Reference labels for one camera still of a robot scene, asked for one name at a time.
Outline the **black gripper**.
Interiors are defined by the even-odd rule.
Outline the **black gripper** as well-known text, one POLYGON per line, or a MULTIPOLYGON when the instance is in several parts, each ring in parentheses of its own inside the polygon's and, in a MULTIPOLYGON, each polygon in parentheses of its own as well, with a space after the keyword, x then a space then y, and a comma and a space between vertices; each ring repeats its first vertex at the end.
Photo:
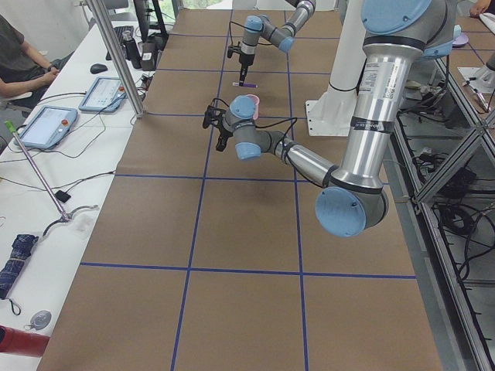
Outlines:
POLYGON ((228 46, 227 57, 231 58, 234 54, 239 56, 238 60, 241 64, 239 85, 243 87, 248 74, 248 67, 254 63, 255 47, 245 46, 244 44, 228 46))
POLYGON ((226 112, 227 111, 222 108, 208 105, 203 116, 202 126, 204 129, 212 126, 220 132, 220 136, 218 137, 217 144, 215 146, 215 149, 220 152, 226 149, 229 138, 233 136, 232 132, 228 131, 223 125, 223 119, 226 112))

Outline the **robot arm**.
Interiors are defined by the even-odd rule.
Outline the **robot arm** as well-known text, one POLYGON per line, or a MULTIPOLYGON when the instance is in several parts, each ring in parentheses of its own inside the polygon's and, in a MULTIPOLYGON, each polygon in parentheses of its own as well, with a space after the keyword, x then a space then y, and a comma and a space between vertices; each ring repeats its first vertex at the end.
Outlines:
POLYGON ((244 86, 248 68, 253 65, 256 48, 260 38, 277 47, 283 53, 288 53, 295 42, 295 35, 313 16, 316 10, 316 1, 287 1, 295 8, 291 17, 282 26, 277 27, 266 15, 249 15, 241 28, 244 30, 243 38, 237 45, 234 42, 227 48, 227 57, 234 54, 239 56, 241 65, 238 86, 244 86))
POLYGON ((316 200, 316 217, 328 233, 338 237, 356 236, 385 217, 387 196, 379 172, 405 83, 413 62, 450 53, 456 3, 366 1, 360 20, 366 60, 339 165, 285 133, 258 127, 254 101, 246 95, 237 96, 223 109, 209 106, 203 119, 205 128, 220 133, 218 151, 233 139, 239 159, 271 153, 318 185, 322 191, 316 200))

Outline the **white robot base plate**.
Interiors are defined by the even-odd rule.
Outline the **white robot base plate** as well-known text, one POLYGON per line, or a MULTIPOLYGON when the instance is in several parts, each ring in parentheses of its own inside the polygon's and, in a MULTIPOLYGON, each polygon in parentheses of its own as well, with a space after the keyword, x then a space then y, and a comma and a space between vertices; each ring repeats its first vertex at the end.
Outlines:
POLYGON ((354 104, 344 101, 306 101, 306 118, 310 136, 347 137, 354 104))

